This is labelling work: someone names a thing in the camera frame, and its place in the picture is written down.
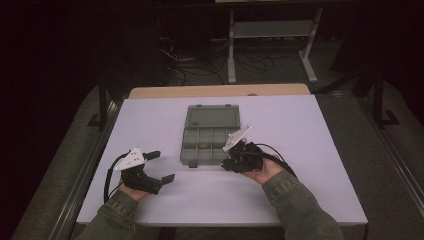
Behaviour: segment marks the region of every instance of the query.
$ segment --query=cable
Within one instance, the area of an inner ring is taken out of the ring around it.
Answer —
[[[271,150],[273,150],[275,153],[277,153],[277,154],[278,154],[278,156],[280,157],[281,161],[285,162],[285,160],[284,160],[283,156],[281,156],[281,154],[280,154],[277,150],[275,150],[275,148],[273,148],[273,147],[271,147],[271,146],[269,146],[269,145],[267,145],[267,144],[263,144],[263,143],[257,143],[257,144],[255,144],[255,145],[256,145],[256,146],[265,146],[265,147],[270,148]]]
[[[103,189],[103,201],[106,203],[107,200],[109,200],[109,186],[110,186],[110,179],[112,178],[112,173],[113,173],[113,167],[115,167],[115,164],[121,160],[122,158],[126,157],[131,151],[128,151],[127,153],[122,154],[121,156],[119,156],[117,159],[115,159],[115,161],[113,161],[112,165],[110,166],[110,168],[107,170],[107,175],[106,175],[106,180],[105,180],[105,187]]]
[[[118,184],[118,186],[116,186],[110,193],[109,193],[109,195],[108,195],[108,198],[110,198],[110,196],[112,196],[112,194],[116,191],[116,189],[118,189],[118,187],[119,186],[121,186],[122,184],[123,184],[124,182],[120,182],[119,184]]]

